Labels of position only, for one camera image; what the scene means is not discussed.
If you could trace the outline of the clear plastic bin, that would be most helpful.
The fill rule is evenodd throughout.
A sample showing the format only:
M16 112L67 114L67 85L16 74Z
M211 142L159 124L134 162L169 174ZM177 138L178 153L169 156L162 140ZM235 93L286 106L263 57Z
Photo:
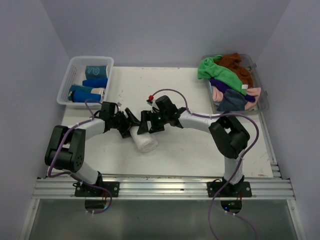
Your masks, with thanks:
M238 111L238 112L241 114L247 114L247 115L254 115L254 114L264 112L269 109L269 102L267 99L267 93L264 90L263 85L261 83L261 80L259 78L259 75L257 73L257 70L256 70L257 66L253 62L252 58L249 55L240 53L239 56L241 58L239 65L241 67L244 67L246 70L248 70L248 72L250 73L250 75L252 77L253 87L254 88L261 88L261 93L260 93L260 97L257 100L257 103L254 106L252 106L244 111ZM212 112L214 114L219 114L219 113L221 113L221 111L218 111L218 107L219 107L218 102L214 101L212 98L212 96L214 94L214 86L211 85L209 79L206 79L206 81L207 81L207 83L205 85L206 85L208 92L210 94L209 102L211 104Z

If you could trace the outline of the dark blue rolled towel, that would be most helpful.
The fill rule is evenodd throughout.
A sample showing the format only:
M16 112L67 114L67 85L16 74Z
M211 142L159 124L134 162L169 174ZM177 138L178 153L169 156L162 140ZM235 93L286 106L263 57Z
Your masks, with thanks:
M90 88L106 88L108 83L107 78L86 79L82 81L82 85Z

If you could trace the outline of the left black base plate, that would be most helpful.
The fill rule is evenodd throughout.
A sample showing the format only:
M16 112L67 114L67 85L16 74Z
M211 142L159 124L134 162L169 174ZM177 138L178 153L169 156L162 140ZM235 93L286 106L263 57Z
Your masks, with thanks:
M74 196L82 198L98 198L98 197L115 197L119 196L120 182L118 181L103 181L101 186L88 186L87 184L75 182L72 184L75 187Z

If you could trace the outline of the purple towel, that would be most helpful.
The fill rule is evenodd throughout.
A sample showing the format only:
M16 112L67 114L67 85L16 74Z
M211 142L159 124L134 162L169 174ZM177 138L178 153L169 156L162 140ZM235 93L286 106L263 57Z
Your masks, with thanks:
M229 90L229 89L232 89L231 87L229 87L226 83L220 81L220 80L217 80L215 78L210 78L209 79L209 82L211 84L211 86L214 86L217 90L219 90L220 92L222 92L223 94ZM248 102L255 102L255 97L254 96L251 96L251 95L243 95L245 100L248 101Z

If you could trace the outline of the aluminium mounting rail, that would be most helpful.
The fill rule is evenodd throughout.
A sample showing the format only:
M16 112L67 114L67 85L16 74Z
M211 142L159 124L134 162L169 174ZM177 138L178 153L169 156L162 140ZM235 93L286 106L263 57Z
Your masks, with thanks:
M125 176L103 175L103 181L111 183L117 200L208 200L219 185L216 177L173 176ZM74 199L76 181L67 176L38 179L32 197L34 199ZM247 178L233 199L293 200L295 193L290 180L281 178Z

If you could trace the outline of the dark grey-blue towel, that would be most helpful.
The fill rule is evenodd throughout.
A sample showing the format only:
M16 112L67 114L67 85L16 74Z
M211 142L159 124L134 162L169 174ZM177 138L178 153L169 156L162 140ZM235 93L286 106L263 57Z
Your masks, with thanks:
M241 93L233 89L228 89L223 94L223 99L217 107L217 110L219 112L244 111L246 103L247 101Z

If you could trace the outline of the pink towel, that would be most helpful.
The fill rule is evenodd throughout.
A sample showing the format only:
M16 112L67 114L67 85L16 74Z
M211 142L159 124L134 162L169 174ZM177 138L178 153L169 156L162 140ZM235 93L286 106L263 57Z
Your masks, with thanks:
M213 99L213 104L216 106L219 106L221 101L223 100L223 93L219 91L215 86L212 87L213 89L213 94L212 94L212 99ZM244 106L245 110L250 110L252 109L258 102L258 99L260 98L262 89L260 87L256 88L248 88L246 90L247 95L245 96L245 99L247 103Z

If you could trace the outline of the white towel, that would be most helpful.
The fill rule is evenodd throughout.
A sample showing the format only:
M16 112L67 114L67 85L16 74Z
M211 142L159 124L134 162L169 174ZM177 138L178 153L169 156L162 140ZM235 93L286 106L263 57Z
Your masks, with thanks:
M143 134L138 134L138 130L139 130L138 126L133 126L130 129L130 135L137 149L141 153L149 153L155 150L159 145L156 137L153 136L152 134L149 134L148 132Z

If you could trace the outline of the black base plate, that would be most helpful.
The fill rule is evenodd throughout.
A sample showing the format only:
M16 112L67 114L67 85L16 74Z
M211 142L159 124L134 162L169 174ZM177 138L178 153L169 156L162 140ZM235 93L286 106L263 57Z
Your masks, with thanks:
M98 198L98 197L115 197L119 196L120 182L118 181L103 181L101 186L88 186L87 184L75 182L72 184L75 187L74 196L82 198Z
M218 198L251 198L253 196L251 185L248 181L244 180L244 177L236 183L228 183L224 188L222 188L227 181L223 178L215 179L213 181L208 181L206 183L207 194L209 198L218 197Z

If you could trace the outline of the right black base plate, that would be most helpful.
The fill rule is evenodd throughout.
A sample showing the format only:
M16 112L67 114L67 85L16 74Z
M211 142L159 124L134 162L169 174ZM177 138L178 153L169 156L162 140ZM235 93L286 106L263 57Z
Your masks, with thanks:
M207 194L209 198L218 197L218 198L251 198L253 196L251 185L248 181L244 180L244 177L236 183L228 183L224 188L222 188L227 181L223 178L215 179L213 181L208 181L206 183Z

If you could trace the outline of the white plastic basket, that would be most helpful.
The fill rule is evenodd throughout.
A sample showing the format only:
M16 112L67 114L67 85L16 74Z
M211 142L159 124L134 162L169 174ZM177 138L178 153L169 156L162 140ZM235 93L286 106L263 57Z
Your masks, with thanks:
M98 109L107 99L114 59L107 56L75 56L67 66L56 101L74 109Z

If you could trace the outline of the green towel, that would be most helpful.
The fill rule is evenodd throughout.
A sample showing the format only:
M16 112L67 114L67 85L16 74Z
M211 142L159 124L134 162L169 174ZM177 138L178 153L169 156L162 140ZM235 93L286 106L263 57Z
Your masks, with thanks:
M219 60L220 58L222 58L221 55L216 55L214 57L206 57L201 60L197 68L197 78L214 78L227 84L231 89L243 95L247 95L246 90L243 88L243 82L240 78L230 69L215 63L215 60Z

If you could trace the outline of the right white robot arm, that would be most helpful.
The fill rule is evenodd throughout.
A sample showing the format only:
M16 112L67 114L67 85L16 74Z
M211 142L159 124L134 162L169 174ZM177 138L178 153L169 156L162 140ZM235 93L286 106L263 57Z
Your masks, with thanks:
M162 132L166 124L210 134L224 156L223 192L232 197L241 190L240 183L244 181L241 154L248 146L250 135L235 116L192 113L187 107L178 108L166 95L158 99L151 95L147 103L152 110L141 112L139 135Z

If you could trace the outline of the teal and cream rolled towel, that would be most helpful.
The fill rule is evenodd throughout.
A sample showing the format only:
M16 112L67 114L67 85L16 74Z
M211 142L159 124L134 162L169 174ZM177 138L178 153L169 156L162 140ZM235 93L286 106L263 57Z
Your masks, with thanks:
M105 88L103 88L103 87L94 88L94 87L89 87L89 86L73 84L69 88L69 92L72 93L74 91L80 91L80 92L83 92L83 93L103 95L105 93Z

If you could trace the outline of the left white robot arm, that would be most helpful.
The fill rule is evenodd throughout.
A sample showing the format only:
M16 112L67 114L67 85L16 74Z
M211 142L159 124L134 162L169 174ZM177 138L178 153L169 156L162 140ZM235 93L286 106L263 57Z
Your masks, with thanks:
M104 101L98 111L90 113L88 120L53 128L44 161L49 178L69 175L86 185L87 192L96 197L103 193L104 184L101 173L85 162L86 141L112 129L128 138L132 135L130 130L138 127L140 121L128 108L119 110L114 102Z

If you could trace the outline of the blue rolled towel front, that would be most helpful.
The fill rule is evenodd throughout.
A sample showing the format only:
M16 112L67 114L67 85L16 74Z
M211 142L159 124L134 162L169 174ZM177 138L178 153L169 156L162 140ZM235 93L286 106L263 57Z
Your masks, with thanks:
M102 97L100 94L82 92L75 90L69 93L68 100L73 103L99 103Z

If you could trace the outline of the teal rolled towel with swirl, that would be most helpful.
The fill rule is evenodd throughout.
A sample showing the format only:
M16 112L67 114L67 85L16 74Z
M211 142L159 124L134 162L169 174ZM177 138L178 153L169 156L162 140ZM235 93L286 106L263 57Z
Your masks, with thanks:
M106 65L88 65L85 67L85 77L87 80L107 79L108 67Z

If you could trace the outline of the brown towel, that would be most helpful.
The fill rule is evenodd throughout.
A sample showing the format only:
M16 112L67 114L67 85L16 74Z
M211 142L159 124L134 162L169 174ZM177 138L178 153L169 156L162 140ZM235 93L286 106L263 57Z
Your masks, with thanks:
M221 59L215 60L214 62L234 72L243 84L248 85L248 88L254 86L252 75L249 70L241 65L242 58L238 53L223 55Z

